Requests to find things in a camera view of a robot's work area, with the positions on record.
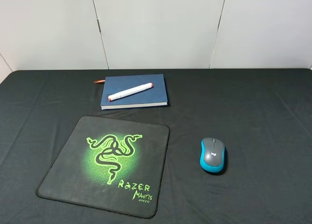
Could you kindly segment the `white marker pen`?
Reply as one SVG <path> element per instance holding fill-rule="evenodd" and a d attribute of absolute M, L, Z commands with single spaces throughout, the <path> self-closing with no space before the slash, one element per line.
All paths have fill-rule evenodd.
<path fill-rule="evenodd" d="M 136 86 L 136 87 L 133 87 L 133 88 L 130 88 L 130 89 L 127 89 L 127 90 L 123 90 L 121 92 L 117 92 L 115 94 L 109 95 L 108 96 L 108 101 L 112 102 L 114 100 L 118 100 L 118 99 L 130 96 L 130 95 L 133 95 L 133 94 L 136 94 L 136 93 L 148 90 L 150 88 L 153 88 L 153 84 L 151 82 L 143 84 L 143 85 L 139 85 L 139 86 Z"/>

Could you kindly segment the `grey and blue computer mouse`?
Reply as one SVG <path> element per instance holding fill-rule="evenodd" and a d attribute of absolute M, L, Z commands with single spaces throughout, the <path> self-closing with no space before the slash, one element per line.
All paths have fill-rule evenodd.
<path fill-rule="evenodd" d="M 209 173 L 219 173 L 225 163 L 225 145 L 215 138 L 204 138 L 201 141 L 200 166 Z"/>

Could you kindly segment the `blue notebook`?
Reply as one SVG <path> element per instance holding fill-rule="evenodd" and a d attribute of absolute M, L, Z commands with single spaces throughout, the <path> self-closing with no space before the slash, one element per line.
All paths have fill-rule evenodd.
<path fill-rule="evenodd" d="M 106 77 L 101 109 L 167 106 L 164 76 L 132 75 Z"/>

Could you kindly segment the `black razer mouse pad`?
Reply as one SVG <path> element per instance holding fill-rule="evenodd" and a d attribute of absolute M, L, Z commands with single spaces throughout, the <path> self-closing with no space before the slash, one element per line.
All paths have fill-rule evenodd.
<path fill-rule="evenodd" d="M 39 183 L 40 198 L 139 218 L 157 211 L 170 129 L 84 116 Z"/>

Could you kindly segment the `orange bookmark ribbon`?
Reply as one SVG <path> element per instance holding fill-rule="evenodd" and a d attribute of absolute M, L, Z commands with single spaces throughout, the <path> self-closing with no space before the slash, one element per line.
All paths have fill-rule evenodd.
<path fill-rule="evenodd" d="M 105 80 L 97 80 L 97 81 L 94 81 L 93 83 L 95 84 L 105 83 Z"/>

